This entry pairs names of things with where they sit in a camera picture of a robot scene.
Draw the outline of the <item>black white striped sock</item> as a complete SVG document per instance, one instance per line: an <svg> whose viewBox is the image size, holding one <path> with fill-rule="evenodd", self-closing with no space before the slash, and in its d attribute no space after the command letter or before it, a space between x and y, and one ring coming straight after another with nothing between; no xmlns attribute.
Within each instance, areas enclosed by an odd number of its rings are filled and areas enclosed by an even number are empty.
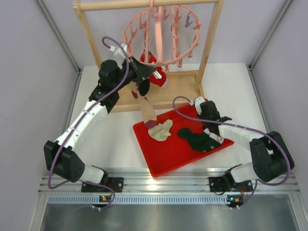
<svg viewBox="0 0 308 231"><path fill-rule="evenodd" d="M142 81L138 86L138 91L139 91L141 96L145 96L148 93L149 89L150 89L150 80L149 79Z"/></svg>

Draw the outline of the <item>pink round clip hanger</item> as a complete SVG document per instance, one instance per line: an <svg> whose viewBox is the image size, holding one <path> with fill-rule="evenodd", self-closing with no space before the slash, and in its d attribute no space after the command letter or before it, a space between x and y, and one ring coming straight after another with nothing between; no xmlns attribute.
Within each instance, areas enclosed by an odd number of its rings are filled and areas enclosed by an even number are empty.
<svg viewBox="0 0 308 231"><path fill-rule="evenodd" d="M188 7L179 4L154 6L155 0L149 1L149 7L136 14L128 23L123 42L128 45L128 55L133 55L133 44L142 43L143 52L140 61L147 65L163 66L168 70L169 65L182 67L183 59L193 56L193 50L199 45L201 25L197 15ZM193 39L185 52L179 49L180 27L184 30L192 28ZM157 59L154 64L147 63L148 53Z"/></svg>

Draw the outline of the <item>beige purple striped sock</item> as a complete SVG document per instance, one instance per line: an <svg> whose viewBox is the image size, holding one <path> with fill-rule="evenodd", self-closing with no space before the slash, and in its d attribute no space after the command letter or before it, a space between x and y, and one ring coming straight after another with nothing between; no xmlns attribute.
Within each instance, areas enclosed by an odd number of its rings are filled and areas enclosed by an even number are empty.
<svg viewBox="0 0 308 231"><path fill-rule="evenodd" d="M153 128L157 123L157 117L153 107L144 96L140 95L134 82L131 83L131 90L137 95L145 127Z"/></svg>

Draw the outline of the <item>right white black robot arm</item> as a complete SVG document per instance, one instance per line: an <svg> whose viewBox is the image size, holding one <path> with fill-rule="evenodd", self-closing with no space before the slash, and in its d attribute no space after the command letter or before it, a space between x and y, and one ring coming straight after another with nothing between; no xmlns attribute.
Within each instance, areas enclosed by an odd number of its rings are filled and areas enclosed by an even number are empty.
<svg viewBox="0 0 308 231"><path fill-rule="evenodd" d="M240 127L227 116L221 117L213 101L203 97L194 100L197 117L202 120L204 133L215 141L223 143L231 140L246 148L251 154L251 162L234 166L223 175L224 184L230 191L241 187L243 182L258 180L264 184L289 174L295 163L280 133L262 133L251 128Z"/></svg>

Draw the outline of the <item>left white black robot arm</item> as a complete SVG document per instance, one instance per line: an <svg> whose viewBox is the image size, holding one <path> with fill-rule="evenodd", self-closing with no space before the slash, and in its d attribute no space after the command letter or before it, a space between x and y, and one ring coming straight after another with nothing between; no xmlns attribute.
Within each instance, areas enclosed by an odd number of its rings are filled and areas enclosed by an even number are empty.
<svg viewBox="0 0 308 231"><path fill-rule="evenodd" d="M145 95L150 87L150 75L155 71L155 67L142 64L134 57L126 58L121 67L114 60L101 63L98 84L84 109L60 137L44 145L46 167L50 172L49 189L56 189L51 184L52 174L62 177L65 182L82 181L92 184L98 191L107 189L108 173L102 168L85 164L78 152L99 122L114 108L120 98L119 90L135 83L140 94Z"/></svg>

